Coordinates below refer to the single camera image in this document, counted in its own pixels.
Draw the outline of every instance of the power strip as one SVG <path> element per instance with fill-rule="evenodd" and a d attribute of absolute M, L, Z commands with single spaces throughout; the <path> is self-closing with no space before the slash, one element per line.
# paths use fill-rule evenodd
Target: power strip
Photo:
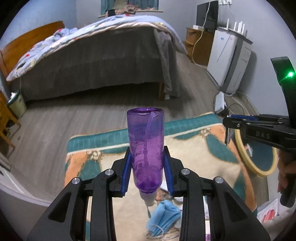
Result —
<path fill-rule="evenodd" d="M 205 28 L 203 28 L 202 26 L 198 26 L 198 25 L 193 25 L 193 29 L 196 29 L 199 31 L 205 30 Z"/>
<path fill-rule="evenodd" d="M 232 0 L 219 0 L 218 4 L 219 5 L 231 5 Z"/>
<path fill-rule="evenodd" d="M 221 111 L 223 111 L 224 106 L 225 106 L 224 93 L 220 91 L 219 94 L 216 96 L 215 113 L 219 114 Z"/>

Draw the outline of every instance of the curtain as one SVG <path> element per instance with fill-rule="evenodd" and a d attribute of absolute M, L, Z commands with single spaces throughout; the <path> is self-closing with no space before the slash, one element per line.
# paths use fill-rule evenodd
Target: curtain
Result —
<path fill-rule="evenodd" d="M 101 15 L 104 15 L 106 11 L 112 9 L 114 2 L 115 0 L 101 0 Z"/>
<path fill-rule="evenodd" d="M 158 0 L 129 0 L 128 3 L 137 5 L 141 9 L 154 7 L 158 10 Z"/>

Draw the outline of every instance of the bottle cap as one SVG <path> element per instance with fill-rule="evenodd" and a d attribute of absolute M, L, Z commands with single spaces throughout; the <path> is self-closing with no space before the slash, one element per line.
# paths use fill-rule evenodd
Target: bottle cap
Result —
<path fill-rule="evenodd" d="M 157 190 L 152 193 L 144 193 L 140 191 L 140 196 L 145 201 L 146 206 L 152 207 L 157 196 Z"/>

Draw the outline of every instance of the wooden headboard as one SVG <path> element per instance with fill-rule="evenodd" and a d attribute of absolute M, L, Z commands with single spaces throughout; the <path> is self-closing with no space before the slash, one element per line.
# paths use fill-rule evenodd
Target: wooden headboard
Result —
<path fill-rule="evenodd" d="M 13 70 L 19 59 L 27 53 L 36 43 L 45 40 L 65 25 L 62 21 L 49 23 L 27 32 L 11 41 L 0 49 L 0 68 L 6 78 Z"/>

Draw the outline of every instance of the metal screw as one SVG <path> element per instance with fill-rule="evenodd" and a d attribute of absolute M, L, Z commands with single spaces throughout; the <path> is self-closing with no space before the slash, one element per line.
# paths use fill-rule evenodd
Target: metal screw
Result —
<path fill-rule="evenodd" d="M 78 177 L 72 179 L 73 184 L 80 183 L 80 179 Z"/>
<path fill-rule="evenodd" d="M 184 168 L 181 170 L 181 173 L 184 175 L 188 175 L 190 173 L 190 171 L 188 169 Z"/>
<path fill-rule="evenodd" d="M 223 183 L 224 180 L 223 180 L 222 177 L 216 177 L 216 178 L 215 178 L 215 182 L 216 182 L 216 183 Z"/>
<path fill-rule="evenodd" d="M 108 169 L 105 171 L 105 174 L 108 176 L 111 176 L 114 173 L 114 171 L 112 169 Z"/>

